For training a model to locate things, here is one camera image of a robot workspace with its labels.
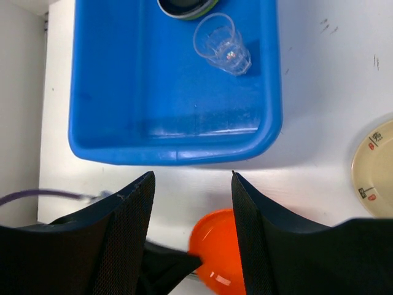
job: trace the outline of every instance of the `orange plate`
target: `orange plate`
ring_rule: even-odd
[[[199,278],[219,295],[245,295],[235,216],[232,209],[206,215],[194,227],[190,254],[202,258]]]

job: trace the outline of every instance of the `cream plate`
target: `cream plate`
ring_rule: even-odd
[[[357,149],[352,182],[372,215],[393,217],[393,120],[372,131]]]

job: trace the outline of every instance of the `blue plastic tub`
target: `blue plastic tub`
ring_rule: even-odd
[[[250,50],[233,77],[199,57],[199,20],[155,0],[77,0],[69,142],[76,156],[123,165],[243,160],[282,124],[276,0],[220,0]]]

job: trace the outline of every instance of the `clear plastic cup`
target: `clear plastic cup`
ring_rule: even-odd
[[[193,37],[194,49],[212,66],[240,76],[251,67],[251,56],[244,46],[240,32],[226,14],[205,17]]]

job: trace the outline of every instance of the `wire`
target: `wire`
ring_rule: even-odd
[[[50,189],[30,189],[27,191],[14,192],[0,198],[0,206],[3,206],[9,202],[13,202],[18,199],[26,197],[37,197],[38,195],[54,196],[54,197],[65,197],[73,200],[82,200],[83,195],[73,194],[72,192],[63,192]]]

